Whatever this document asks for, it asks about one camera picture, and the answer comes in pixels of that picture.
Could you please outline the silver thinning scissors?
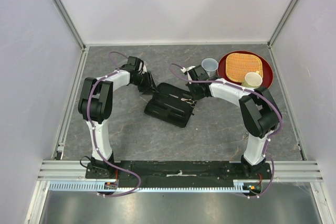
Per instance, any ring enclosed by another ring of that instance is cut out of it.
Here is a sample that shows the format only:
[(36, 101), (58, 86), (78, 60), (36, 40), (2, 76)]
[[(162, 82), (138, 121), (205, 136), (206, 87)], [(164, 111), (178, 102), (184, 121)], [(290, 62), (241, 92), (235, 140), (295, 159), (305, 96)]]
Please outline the silver thinning scissors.
[(196, 107), (196, 101), (194, 101), (191, 98), (186, 98), (186, 97), (183, 97), (183, 96), (177, 96), (177, 95), (174, 95), (174, 94), (168, 94), (168, 96), (170, 98), (175, 99), (177, 102), (184, 102), (184, 103), (188, 104), (192, 108)]

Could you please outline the black zippered tool case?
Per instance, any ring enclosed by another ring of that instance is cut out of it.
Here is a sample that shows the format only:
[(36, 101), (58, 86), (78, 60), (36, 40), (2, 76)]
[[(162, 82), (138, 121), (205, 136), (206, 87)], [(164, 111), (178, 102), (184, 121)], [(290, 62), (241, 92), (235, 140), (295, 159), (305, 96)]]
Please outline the black zippered tool case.
[(170, 98), (168, 94), (193, 99), (191, 93), (165, 82), (160, 83), (157, 88), (159, 92), (152, 96), (145, 107), (144, 113), (177, 127), (185, 128), (191, 115), (193, 115), (194, 108), (184, 102), (177, 102)]

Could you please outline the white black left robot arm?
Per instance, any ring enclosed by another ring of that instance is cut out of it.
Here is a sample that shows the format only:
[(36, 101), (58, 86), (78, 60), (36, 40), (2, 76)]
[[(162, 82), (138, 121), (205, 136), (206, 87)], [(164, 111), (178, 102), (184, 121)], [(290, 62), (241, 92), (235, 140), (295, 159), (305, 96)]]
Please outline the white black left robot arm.
[(86, 178), (115, 178), (119, 168), (114, 164), (113, 150), (109, 141), (108, 119), (112, 113), (113, 92), (133, 84), (141, 93), (156, 91), (149, 71), (115, 70), (98, 78), (85, 78), (78, 111), (85, 120), (91, 137), (92, 154), (86, 166)]

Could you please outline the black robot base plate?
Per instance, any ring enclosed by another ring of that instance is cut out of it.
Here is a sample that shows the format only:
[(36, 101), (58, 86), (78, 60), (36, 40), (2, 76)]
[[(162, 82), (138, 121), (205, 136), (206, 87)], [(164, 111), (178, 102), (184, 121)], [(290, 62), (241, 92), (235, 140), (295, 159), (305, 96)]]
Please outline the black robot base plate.
[(124, 170), (88, 163), (85, 178), (116, 179), (120, 189), (129, 189), (139, 180), (128, 170), (140, 176), (141, 189), (229, 189), (234, 180), (259, 182), (272, 176), (270, 164), (264, 161), (255, 168), (229, 161), (121, 161), (115, 165)]

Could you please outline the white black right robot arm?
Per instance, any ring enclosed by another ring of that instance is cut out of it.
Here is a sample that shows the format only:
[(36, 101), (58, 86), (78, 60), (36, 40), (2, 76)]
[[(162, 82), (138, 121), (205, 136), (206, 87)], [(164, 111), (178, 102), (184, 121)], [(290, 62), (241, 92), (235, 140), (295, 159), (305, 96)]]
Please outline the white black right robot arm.
[(266, 150), (271, 137), (282, 127), (282, 115), (269, 90), (265, 87), (246, 88), (225, 79), (190, 80), (186, 86), (196, 101), (214, 97), (240, 108), (248, 132), (240, 172), (245, 178), (254, 178), (265, 167)]

